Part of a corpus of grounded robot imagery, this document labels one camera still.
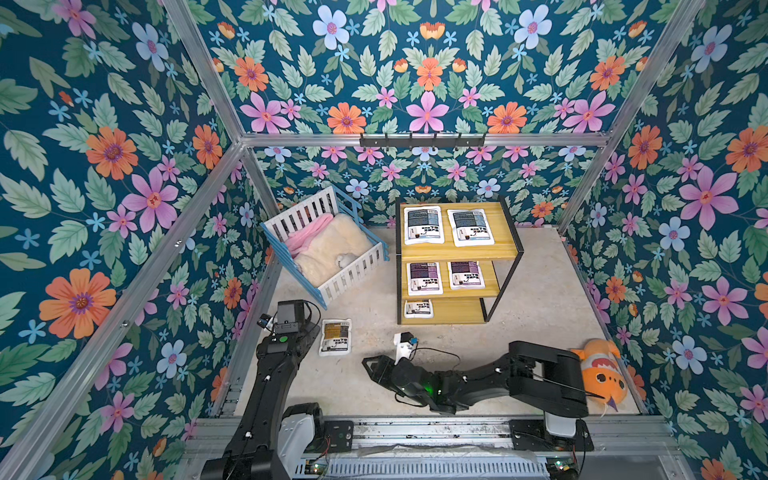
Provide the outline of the black wall hook rail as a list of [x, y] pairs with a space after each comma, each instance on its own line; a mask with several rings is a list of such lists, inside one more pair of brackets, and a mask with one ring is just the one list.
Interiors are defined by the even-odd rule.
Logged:
[[482, 147], [486, 143], [485, 135], [470, 134], [377, 134], [361, 135], [358, 140], [360, 147], [410, 149], [428, 147], [437, 149], [456, 149]]

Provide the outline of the pink blanket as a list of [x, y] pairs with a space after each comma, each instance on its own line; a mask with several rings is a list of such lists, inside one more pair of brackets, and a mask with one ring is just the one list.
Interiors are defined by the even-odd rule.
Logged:
[[333, 219], [333, 214], [324, 213], [312, 220], [301, 230], [291, 233], [285, 241], [285, 245], [288, 248], [291, 257], [295, 258], [306, 251], [310, 247], [311, 242], [333, 221]]

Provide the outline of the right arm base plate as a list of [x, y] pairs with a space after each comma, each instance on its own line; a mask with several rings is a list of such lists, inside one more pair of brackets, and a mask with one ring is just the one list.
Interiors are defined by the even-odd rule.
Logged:
[[542, 419], [508, 422], [516, 450], [536, 452], [592, 452], [594, 443], [587, 424], [580, 418], [545, 413]]

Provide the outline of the orange plush fish toy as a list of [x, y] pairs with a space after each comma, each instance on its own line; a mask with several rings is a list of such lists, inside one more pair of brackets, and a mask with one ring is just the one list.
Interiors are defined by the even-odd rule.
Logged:
[[620, 371], [618, 347], [609, 340], [592, 339], [582, 348], [571, 349], [580, 361], [587, 397], [618, 411], [628, 395], [627, 381]]

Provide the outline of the cream fluffy blanket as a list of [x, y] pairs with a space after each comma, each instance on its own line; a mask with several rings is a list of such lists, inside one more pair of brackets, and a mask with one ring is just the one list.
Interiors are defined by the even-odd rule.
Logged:
[[310, 284], [320, 287], [372, 247], [373, 243], [355, 220], [339, 213], [310, 247], [293, 260]]

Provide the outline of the purple label coffee bag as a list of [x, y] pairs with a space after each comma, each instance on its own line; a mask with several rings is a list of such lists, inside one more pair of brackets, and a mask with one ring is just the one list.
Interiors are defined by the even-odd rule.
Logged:
[[407, 264], [407, 292], [410, 297], [444, 293], [439, 264], [414, 262]]
[[476, 261], [450, 262], [448, 264], [452, 290], [478, 290], [485, 288], [481, 266]]

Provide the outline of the yellow label coffee bag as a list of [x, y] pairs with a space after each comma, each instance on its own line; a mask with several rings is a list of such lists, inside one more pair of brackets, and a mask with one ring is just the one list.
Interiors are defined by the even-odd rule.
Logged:
[[406, 300], [404, 303], [405, 319], [432, 319], [434, 308], [430, 299]]
[[344, 356], [351, 352], [352, 322], [350, 319], [326, 319], [322, 321], [318, 355]]

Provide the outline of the yellow wooden three-tier shelf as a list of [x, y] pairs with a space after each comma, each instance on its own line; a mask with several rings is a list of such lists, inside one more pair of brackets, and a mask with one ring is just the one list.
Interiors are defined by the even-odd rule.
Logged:
[[504, 202], [398, 208], [397, 323], [489, 322], [524, 255]]

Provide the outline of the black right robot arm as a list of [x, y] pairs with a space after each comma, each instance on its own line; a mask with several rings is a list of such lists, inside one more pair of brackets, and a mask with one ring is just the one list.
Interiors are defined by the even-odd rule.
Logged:
[[428, 371], [408, 355], [367, 357], [362, 365], [377, 385], [438, 414], [510, 397], [542, 411], [545, 432], [562, 439], [574, 438], [577, 421], [589, 415], [579, 357], [531, 342], [513, 341], [496, 361], [467, 371]]

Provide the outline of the grey label coffee bag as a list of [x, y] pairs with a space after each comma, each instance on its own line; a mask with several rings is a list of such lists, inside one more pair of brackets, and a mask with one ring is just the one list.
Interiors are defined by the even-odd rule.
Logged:
[[454, 244], [457, 247], [491, 246], [495, 239], [483, 209], [447, 212]]
[[442, 209], [439, 206], [407, 207], [404, 215], [406, 245], [445, 242]]

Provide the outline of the white and blue toy crib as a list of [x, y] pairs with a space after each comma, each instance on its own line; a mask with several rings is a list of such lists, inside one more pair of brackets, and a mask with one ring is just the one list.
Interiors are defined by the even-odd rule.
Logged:
[[282, 267], [323, 308], [390, 260], [362, 213], [350, 195], [327, 187], [261, 224]]

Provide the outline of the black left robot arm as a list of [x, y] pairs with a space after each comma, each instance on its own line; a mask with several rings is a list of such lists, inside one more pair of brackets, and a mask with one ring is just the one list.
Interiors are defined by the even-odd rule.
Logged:
[[309, 301], [287, 300], [262, 320], [269, 335], [257, 347], [251, 396], [223, 456], [205, 463], [202, 479], [290, 479], [307, 447], [321, 440], [318, 404], [286, 406], [300, 364], [319, 333], [315, 313]]

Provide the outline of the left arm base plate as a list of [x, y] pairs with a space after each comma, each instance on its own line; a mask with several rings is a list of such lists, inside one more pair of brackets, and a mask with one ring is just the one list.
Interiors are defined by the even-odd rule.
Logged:
[[307, 451], [315, 455], [351, 451], [354, 427], [351, 420], [325, 421]]

